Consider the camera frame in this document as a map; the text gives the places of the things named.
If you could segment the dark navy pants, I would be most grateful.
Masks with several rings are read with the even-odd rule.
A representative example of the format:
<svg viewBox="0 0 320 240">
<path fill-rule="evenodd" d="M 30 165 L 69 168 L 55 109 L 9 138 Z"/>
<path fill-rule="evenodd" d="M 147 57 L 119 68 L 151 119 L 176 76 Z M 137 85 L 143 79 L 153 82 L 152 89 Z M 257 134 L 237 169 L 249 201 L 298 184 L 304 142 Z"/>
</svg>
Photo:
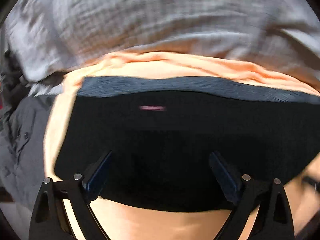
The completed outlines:
<svg viewBox="0 0 320 240">
<path fill-rule="evenodd" d="M 87 77 L 54 171 L 109 154 L 101 196 L 145 209 L 230 210 L 240 177 L 295 178 L 319 153 L 319 97 L 218 77 Z"/>
</svg>

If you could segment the peach bed blanket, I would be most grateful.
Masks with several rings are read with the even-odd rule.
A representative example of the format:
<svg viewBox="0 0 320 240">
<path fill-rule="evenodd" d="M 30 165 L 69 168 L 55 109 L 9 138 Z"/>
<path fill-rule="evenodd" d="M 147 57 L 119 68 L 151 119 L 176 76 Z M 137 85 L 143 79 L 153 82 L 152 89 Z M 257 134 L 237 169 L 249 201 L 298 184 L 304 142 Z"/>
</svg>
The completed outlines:
<svg viewBox="0 0 320 240">
<path fill-rule="evenodd" d="M 63 92 L 54 101 L 44 136 L 44 172 L 57 180 L 54 164 L 65 139 L 77 91 L 86 77 L 121 76 L 147 80 L 174 77 L 221 77 L 254 87 L 270 87 L 285 91 L 305 92 L 319 96 L 319 89 L 286 74 L 266 70 L 246 61 L 235 61 L 171 52 L 109 53 L 85 67 L 66 74 Z M 208 239 L 221 228 L 228 211 L 196 212 L 189 215 L 164 211 L 148 211 L 99 198 L 93 210 L 101 216 L 104 229 L 115 239 Z"/>
</svg>

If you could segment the grey jacket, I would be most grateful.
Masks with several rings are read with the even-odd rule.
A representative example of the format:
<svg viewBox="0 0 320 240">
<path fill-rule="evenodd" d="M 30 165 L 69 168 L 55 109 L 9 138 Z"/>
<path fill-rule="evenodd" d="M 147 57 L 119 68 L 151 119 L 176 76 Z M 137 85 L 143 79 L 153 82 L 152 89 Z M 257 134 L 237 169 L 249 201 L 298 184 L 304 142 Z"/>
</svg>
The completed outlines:
<svg viewBox="0 0 320 240">
<path fill-rule="evenodd" d="M 29 84 L 16 56 L 1 65 L 1 181 L 14 201 L 31 210 L 44 179 L 43 140 L 62 86 Z"/>
</svg>

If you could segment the grey checkered quilt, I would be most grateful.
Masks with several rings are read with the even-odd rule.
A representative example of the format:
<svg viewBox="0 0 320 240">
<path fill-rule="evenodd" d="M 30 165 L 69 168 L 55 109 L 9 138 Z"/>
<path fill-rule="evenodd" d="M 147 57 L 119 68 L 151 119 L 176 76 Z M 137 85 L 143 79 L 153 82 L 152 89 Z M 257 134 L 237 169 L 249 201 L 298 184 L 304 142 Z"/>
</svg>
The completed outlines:
<svg viewBox="0 0 320 240">
<path fill-rule="evenodd" d="M 4 22 L 29 84 L 109 53 L 246 61 L 319 89 L 319 20 L 306 0 L 18 0 Z"/>
</svg>

